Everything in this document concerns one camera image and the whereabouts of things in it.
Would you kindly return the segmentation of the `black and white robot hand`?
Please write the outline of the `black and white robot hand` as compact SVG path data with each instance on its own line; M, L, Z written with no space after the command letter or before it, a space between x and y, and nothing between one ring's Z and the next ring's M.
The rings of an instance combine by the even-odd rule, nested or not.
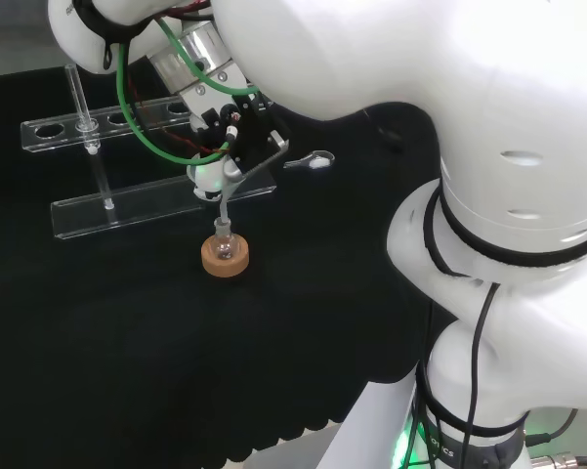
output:
M193 116L190 124L202 146L200 157L226 146L217 161L188 168L193 192L204 201L220 200L224 191L242 185L289 150L290 131L262 93L233 97Z

